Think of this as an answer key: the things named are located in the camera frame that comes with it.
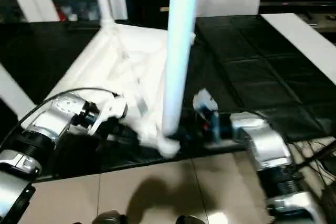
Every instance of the white tube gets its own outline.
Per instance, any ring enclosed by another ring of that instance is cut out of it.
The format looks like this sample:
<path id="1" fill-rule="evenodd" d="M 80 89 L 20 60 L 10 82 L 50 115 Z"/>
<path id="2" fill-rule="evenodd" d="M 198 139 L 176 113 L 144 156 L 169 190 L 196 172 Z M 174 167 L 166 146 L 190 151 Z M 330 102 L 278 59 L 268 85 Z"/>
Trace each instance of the white tube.
<path id="1" fill-rule="evenodd" d="M 29 96 L 21 89 L 7 70 L 0 64 L 0 99 L 17 115 L 20 120 L 35 107 Z"/>
<path id="2" fill-rule="evenodd" d="M 180 122 L 196 0 L 170 0 L 162 132 L 174 134 Z"/>
<path id="3" fill-rule="evenodd" d="M 104 26 L 106 24 L 114 24 L 114 19 L 112 18 L 110 12 L 110 5 L 108 0 L 98 0 L 98 3 L 101 14 L 101 26 Z"/>

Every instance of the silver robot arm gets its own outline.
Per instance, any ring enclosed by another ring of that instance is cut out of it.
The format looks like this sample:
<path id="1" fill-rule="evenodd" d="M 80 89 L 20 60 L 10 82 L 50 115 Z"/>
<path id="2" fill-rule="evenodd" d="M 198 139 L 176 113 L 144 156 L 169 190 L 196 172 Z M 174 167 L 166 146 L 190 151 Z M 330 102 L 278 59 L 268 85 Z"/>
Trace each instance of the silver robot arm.
<path id="1" fill-rule="evenodd" d="M 123 104 L 109 116 L 122 117 Z M 55 99 L 33 123 L 0 152 L 0 224 L 18 223 L 35 192 L 31 185 L 71 125 L 95 129 L 102 115 L 94 103 L 69 93 Z M 265 119 L 252 113 L 230 116 L 233 137 L 250 150 L 267 197 L 267 209 L 278 223 L 326 224 L 282 136 Z"/>
<path id="2" fill-rule="evenodd" d="M 69 93 L 53 100 L 50 108 L 0 152 L 0 223 L 17 223 L 35 192 L 32 182 L 71 125 L 92 126 L 99 115 L 94 103 Z"/>
<path id="3" fill-rule="evenodd" d="M 256 114 L 236 113 L 230 120 L 234 139 L 248 146 L 275 223 L 326 224 L 320 207 L 304 189 L 303 176 L 282 136 Z"/>

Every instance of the black cable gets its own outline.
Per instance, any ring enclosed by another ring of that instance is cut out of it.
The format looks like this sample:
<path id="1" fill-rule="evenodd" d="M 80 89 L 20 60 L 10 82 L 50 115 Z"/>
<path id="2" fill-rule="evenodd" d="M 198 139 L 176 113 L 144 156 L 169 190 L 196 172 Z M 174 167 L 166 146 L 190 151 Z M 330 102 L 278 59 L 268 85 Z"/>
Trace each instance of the black cable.
<path id="1" fill-rule="evenodd" d="M 322 145 L 323 147 L 326 147 L 325 144 L 322 144 L 321 142 L 319 142 L 318 140 L 315 140 L 315 143 L 319 144 L 319 145 Z"/>
<path id="2" fill-rule="evenodd" d="M 295 143 L 292 143 L 292 145 L 296 148 L 296 150 L 299 152 L 299 154 L 300 154 L 303 158 L 305 158 L 305 156 L 304 156 L 304 154 L 303 154 L 301 148 L 300 148 L 299 146 L 297 146 Z M 322 175 L 322 176 L 326 177 L 327 179 L 334 180 L 333 178 L 327 177 L 326 175 L 322 174 L 321 172 L 319 172 L 318 170 L 316 170 L 314 167 L 312 167 L 310 164 L 308 165 L 308 167 L 309 167 L 310 169 L 312 169 L 314 172 L 316 172 L 317 174 Z"/>
<path id="3" fill-rule="evenodd" d="M 309 147 L 310 147 L 310 149 L 311 149 L 312 154 L 314 155 L 314 154 L 315 154 L 315 150 L 314 150 L 314 148 L 312 147 L 312 145 L 311 145 L 311 143 L 310 143 L 309 141 L 307 141 L 307 143 L 308 143 L 308 145 L 309 145 Z M 323 184 L 324 184 L 324 187 L 327 188 L 327 187 L 328 187 L 328 184 L 327 184 L 327 182 L 324 180 L 324 177 L 323 177 L 323 175 L 322 175 L 322 172 L 321 172 L 319 163 L 318 163 L 318 161 L 317 161 L 316 159 L 315 159 L 315 164 L 316 164 L 317 169 L 318 169 L 318 171 L 319 171 L 319 175 L 320 175 L 321 180 L 322 180 L 322 182 L 323 182 Z"/>
<path id="4" fill-rule="evenodd" d="M 15 124 L 15 126 L 9 131 L 9 133 L 5 136 L 5 138 L 3 139 L 1 145 L 0 145 L 0 150 L 2 149 L 2 147 L 4 146 L 4 144 L 8 141 L 9 137 L 14 133 L 14 131 L 19 128 L 21 126 L 21 124 L 26 121 L 32 114 L 34 114 L 39 108 L 41 108 L 43 105 L 45 105 L 46 103 L 64 95 L 67 94 L 69 92 L 75 92 L 75 91 L 81 91 L 81 90 L 96 90 L 96 91 L 104 91 L 107 93 L 112 94 L 114 97 L 118 96 L 118 94 L 108 90 L 108 89 L 103 89 L 103 88 L 96 88 L 96 87 L 88 87 L 88 88 L 74 88 L 74 89 L 68 89 L 66 91 L 62 91 L 59 92 L 55 95 L 53 95 L 52 97 L 49 97 L 48 99 L 44 100 L 42 103 L 40 103 L 39 105 L 37 105 L 35 108 L 33 108 L 31 111 L 29 111 L 23 118 L 21 118 L 17 124 Z"/>
<path id="5" fill-rule="evenodd" d="M 314 153 L 315 153 L 315 150 L 312 148 L 311 143 L 308 142 L 308 141 L 306 141 L 306 142 L 308 143 L 308 145 L 309 145 L 309 147 L 310 147 L 312 153 L 314 154 Z M 320 143 L 318 140 L 316 140 L 315 143 L 317 143 L 317 144 L 321 144 L 322 146 L 325 146 L 324 144 Z M 322 164 L 320 164 L 320 163 L 317 164 L 317 163 L 316 163 L 316 165 L 318 166 L 318 170 L 319 170 L 319 171 L 323 170 L 326 174 L 328 174 L 328 175 L 331 176 L 331 178 L 325 176 L 327 179 L 330 179 L 330 180 L 334 181 L 334 179 L 335 179 L 335 177 L 336 177 L 335 175 L 333 175 L 331 172 L 329 172 L 329 171 L 327 171 L 326 169 L 324 169 L 324 167 L 323 167 Z"/>
<path id="6" fill-rule="evenodd" d="M 235 109 L 235 111 L 233 113 L 238 113 L 238 112 L 248 112 L 248 113 L 257 115 L 257 116 L 261 117 L 262 119 L 264 119 L 267 123 L 269 123 L 269 117 L 266 114 L 264 114 L 260 111 L 250 110 L 250 109 L 247 109 L 247 108 L 237 108 L 237 109 Z"/>

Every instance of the tile floor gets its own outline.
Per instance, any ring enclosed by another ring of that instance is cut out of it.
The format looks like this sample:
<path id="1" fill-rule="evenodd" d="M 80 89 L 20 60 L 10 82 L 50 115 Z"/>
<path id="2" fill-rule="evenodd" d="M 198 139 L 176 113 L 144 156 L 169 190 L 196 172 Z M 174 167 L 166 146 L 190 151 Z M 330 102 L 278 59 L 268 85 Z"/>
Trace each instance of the tile floor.
<path id="1" fill-rule="evenodd" d="M 267 224 L 264 195 L 245 152 L 35 184 L 20 224 L 91 223 L 104 211 L 130 223 L 175 224 L 194 215 L 208 224 Z"/>

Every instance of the black tabletop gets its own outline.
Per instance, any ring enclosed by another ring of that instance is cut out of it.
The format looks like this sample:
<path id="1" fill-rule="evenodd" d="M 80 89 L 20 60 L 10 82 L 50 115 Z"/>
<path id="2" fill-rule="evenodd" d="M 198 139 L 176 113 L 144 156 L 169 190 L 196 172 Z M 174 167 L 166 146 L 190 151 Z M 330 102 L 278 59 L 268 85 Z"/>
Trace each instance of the black tabletop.
<path id="1" fill-rule="evenodd" d="M 0 61 L 39 103 L 98 29 L 63 23 L 0 25 Z M 211 93 L 221 113 L 263 112 L 288 142 L 332 135 L 334 84 L 261 16 L 197 19 L 184 94 L 184 126 L 193 114 L 193 95 L 202 88 Z M 3 136 L 16 119 L 3 103 L 0 106 L 8 118 L 0 131 Z M 207 151 L 188 143 L 176 158 L 164 159 L 150 148 L 67 135 L 40 180 L 236 150 L 242 147 L 232 143 Z"/>

